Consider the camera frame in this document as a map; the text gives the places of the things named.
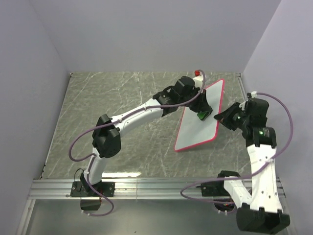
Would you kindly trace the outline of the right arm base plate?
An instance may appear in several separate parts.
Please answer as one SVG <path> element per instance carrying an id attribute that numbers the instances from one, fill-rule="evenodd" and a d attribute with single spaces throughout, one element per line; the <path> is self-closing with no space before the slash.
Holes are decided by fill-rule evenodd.
<path id="1" fill-rule="evenodd" d="M 228 196 L 223 181 L 204 182 L 196 186 L 201 190 L 202 197 Z"/>

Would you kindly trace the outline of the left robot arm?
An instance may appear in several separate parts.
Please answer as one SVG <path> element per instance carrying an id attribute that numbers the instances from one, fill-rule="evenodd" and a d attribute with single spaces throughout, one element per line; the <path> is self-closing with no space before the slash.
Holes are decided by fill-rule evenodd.
<path id="1" fill-rule="evenodd" d="M 213 109 L 202 86 L 203 75 L 197 70 L 194 78 L 182 76 L 175 85 L 153 95 L 138 107 L 139 112 L 133 109 L 113 117 L 102 115 L 96 124 L 102 128 L 94 130 L 92 134 L 94 156 L 89 162 L 87 171 L 80 176 L 82 192 L 88 197 L 93 197 L 100 191 L 106 159 L 115 156 L 121 150 L 121 137 L 131 130 L 175 112 L 179 104 L 196 113 L 201 121 L 206 120 Z"/>

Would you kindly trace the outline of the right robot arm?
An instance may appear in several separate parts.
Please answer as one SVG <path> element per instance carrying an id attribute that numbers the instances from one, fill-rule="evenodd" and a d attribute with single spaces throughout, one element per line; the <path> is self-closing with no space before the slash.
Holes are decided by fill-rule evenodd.
<path id="1" fill-rule="evenodd" d="M 237 207 L 239 230 L 275 235 L 290 225 L 290 217 L 283 212 L 278 196 L 274 160 L 276 132 L 266 126 L 268 108 L 267 101 L 249 98 L 214 116 L 227 129 L 242 131 L 250 159 L 249 178 L 252 183 L 252 191 L 249 192 L 243 185 L 243 177 L 224 175 L 224 179 L 216 183 L 216 191 L 222 196 L 231 196 Z"/>

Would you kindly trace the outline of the green whiteboard eraser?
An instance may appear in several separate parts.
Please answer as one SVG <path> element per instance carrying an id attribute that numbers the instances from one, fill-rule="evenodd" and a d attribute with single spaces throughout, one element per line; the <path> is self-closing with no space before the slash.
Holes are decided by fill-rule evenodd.
<path id="1" fill-rule="evenodd" d="M 199 120 L 204 121 L 211 115 L 211 113 L 211 111 L 200 112 L 197 113 L 197 117 L 199 118 Z"/>

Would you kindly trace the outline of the pink framed whiteboard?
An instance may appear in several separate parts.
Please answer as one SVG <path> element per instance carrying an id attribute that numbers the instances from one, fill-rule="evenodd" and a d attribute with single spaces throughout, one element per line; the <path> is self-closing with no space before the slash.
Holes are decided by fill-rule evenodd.
<path id="1" fill-rule="evenodd" d="M 213 111 L 205 120 L 200 120 L 189 108 L 184 109 L 174 145 L 176 152 L 211 142 L 217 137 L 219 124 L 214 115 L 222 109 L 224 80 L 220 79 L 205 89 L 207 101 Z"/>

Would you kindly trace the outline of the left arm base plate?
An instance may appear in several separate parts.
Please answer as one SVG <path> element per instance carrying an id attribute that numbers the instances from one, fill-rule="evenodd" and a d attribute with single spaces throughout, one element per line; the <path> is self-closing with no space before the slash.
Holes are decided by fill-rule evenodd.
<path id="1" fill-rule="evenodd" d="M 92 187 L 98 192 L 96 193 L 88 184 L 75 181 L 72 183 L 70 197 L 96 197 L 99 193 L 105 197 L 113 197 L 115 190 L 114 182 L 99 182 Z"/>

